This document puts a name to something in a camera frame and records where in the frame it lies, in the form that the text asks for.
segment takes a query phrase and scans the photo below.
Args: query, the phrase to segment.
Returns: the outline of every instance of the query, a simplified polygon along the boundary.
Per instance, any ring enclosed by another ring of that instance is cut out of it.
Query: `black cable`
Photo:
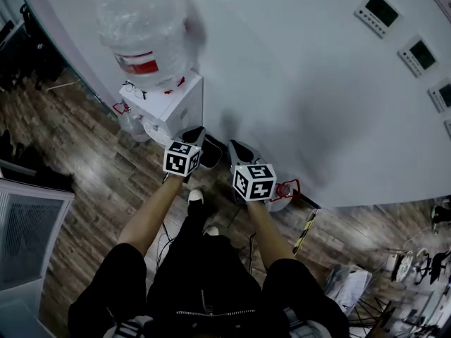
[[[161,264],[161,257],[163,256],[163,252],[164,249],[168,246],[168,244],[172,244],[172,242],[174,241],[174,239],[171,239],[169,241],[166,242],[166,244],[164,244],[163,249],[161,250],[158,259],[156,260],[156,270],[158,271],[158,269],[160,268],[160,264]]]
[[[254,237],[255,237],[254,233],[253,235],[251,235],[249,237],[249,274],[252,274],[252,256],[254,255]]]
[[[166,236],[168,237],[168,239],[172,240],[172,238],[169,237],[168,229],[166,228],[166,225],[164,224],[164,222],[163,222],[163,229],[164,229],[164,232],[165,232]]]

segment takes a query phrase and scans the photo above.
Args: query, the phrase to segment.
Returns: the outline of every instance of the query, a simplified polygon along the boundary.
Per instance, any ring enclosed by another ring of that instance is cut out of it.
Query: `black chair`
[[[20,13],[23,16],[25,29],[30,36],[29,56],[33,63],[33,70],[35,69],[37,74],[35,89],[40,90],[45,80],[55,81],[58,79],[66,62],[42,31],[26,4],[22,5]]]
[[[3,26],[3,29],[0,30],[0,87],[3,90],[11,89],[18,72],[16,65],[2,52],[6,45],[6,38],[9,33],[13,31],[13,28],[14,24],[10,20]]]
[[[431,268],[431,284],[433,284],[440,277],[442,269],[446,269],[446,264],[442,265],[442,262],[451,254],[451,251],[445,253],[437,253],[432,259]]]
[[[429,254],[426,254],[420,265],[416,268],[416,273],[420,274],[421,279],[419,282],[415,282],[415,285],[421,284],[421,282],[423,282],[423,279],[429,274],[432,269],[431,262],[432,258],[429,256]]]
[[[11,162],[13,160],[14,147],[11,144],[9,130],[5,130],[0,137],[0,159]]]

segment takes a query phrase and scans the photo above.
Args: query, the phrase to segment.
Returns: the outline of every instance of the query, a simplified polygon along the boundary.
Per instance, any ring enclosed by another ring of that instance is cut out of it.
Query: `shoe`
[[[188,196],[188,203],[191,203],[192,201],[198,201],[202,200],[202,204],[204,203],[204,195],[202,192],[198,189],[194,189],[190,192],[190,195]]]
[[[210,225],[204,230],[204,234],[208,234],[210,237],[215,237],[216,235],[219,235],[219,229],[214,225]]]

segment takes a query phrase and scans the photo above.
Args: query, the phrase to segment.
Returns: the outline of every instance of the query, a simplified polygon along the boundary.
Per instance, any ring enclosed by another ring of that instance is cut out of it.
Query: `air conditioner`
[[[3,336],[38,323],[50,255],[74,198],[72,192],[0,179],[0,312],[25,309],[35,319],[12,327],[12,320],[0,318]]]

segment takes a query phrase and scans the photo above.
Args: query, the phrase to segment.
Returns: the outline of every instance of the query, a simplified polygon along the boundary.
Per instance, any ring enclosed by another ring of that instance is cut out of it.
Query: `wooden floor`
[[[0,93],[0,130],[9,129],[14,142],[32,144],[53,169],[75,178],[76,198],[51,257],[40,312],[42,322],[57,337],[67,336],[69,305],[89,284],[124,224],[163,178],[163,150],[152,142],[134,143],[80,82],[46,92],[50,86],[76,79],[66,70],[57,83],[44,85],[40,92],[34,89],[33,80],[28,79],[13,92]],[[206,200],[216,209],[211,221],[230,237],[243,263],[248,264],[252,226],[246,210],[233,203],[227,181],[225,163],[212,171],[195,172],[174,201],[166,224],[169,234],[175,236],[186,214],[189,191],[201,187]],[[433,204],[434,201],[420,201],[323,209],[297,258],[320,284],[334,265],[359,264],[368,271],[376,271],[367,294],[408,303],[418,292],[411,285],[391,283],[389,273],[381,272],[387,257],[381,249],[425,246],[433,253],[445,251],[451,245],[450,229],[442,227],[439,235],[428,230]],[[273,217],[282,234],[293,243],[310,211],[311,207],[298,201]],[[157,250],[165,239],[162,237],[159,244],[155,242],[147,254],[149,284],[156,270]],[[263,282],[258,247],[252,274]],[[287,283],[297,284],[296,278],[287,277]]]

